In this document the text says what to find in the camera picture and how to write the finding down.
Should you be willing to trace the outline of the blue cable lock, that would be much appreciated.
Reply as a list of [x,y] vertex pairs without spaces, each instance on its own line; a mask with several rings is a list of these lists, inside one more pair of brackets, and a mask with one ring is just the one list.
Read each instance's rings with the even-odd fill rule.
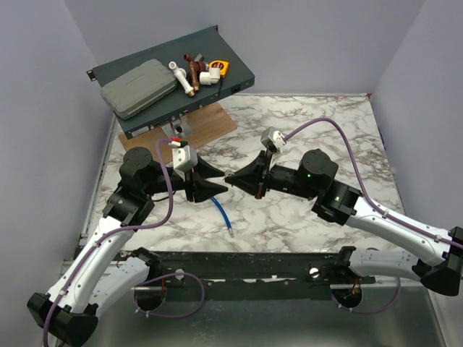
[[233,229],[232,229],[232,224],[231,224],[231,222],[229,220],[228,215],[226,214],[225,209],[222,207],[220,202],[215,197],[212,197],[211,200],[214,203],[214,205],[218,208],[218,210],[220,211],[220,213],[221,213],[221,215],[222,215],[222,217],[224,219],[224,222],[226,224],[226,227],[227,227],[227,230],[229,232],[230,237],[234,238],[234,232],[233,232]]

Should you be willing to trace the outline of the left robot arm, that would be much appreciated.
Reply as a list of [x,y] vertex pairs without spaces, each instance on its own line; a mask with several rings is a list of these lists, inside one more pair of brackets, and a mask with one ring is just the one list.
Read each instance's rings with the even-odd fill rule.
[[105,271],[121,248],[141,228],[155,206],[152,197],[185,191],[190,202],[203,202],[226,192],[210,180],[225,173],[206,163],[195,150],[176,139],[173,166],[154,161],[149,149],[135,147],[125,153],[120,181],[108,198],[93,234],[65,274],[44,294],[34,293],[28,303],[34,320],[43,328],[45,346],[83,346],[95,331],[101,315],[133,286],[155,284],[160,267],[137,257],[110,275]]

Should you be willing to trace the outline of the white pvc elbow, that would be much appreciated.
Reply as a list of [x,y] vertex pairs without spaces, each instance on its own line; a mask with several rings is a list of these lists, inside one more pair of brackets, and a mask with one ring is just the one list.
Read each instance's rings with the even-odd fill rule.
[[201,85],[215,85],[221,79],[220,69],[210,67],[208,71],[199,74],[199,82]]

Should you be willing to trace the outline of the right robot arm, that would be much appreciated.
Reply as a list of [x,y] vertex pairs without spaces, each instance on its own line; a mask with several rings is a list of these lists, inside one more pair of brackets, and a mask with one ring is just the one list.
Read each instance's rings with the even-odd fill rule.
[[381,237],[396,251],[344,248],[333,265],[335,279],[349,283],[357,276],[382,275],[421,283],[438,294],[457,296],[462,276],[462,229],[431,227],[395,213],[366,194],[336,180],[338,165],[322,150],[309,150],[296,169],[271,164],[272,155],[257,158],[226,177],[226,183],[256,199],[268,190],[314,200],[321,219]]

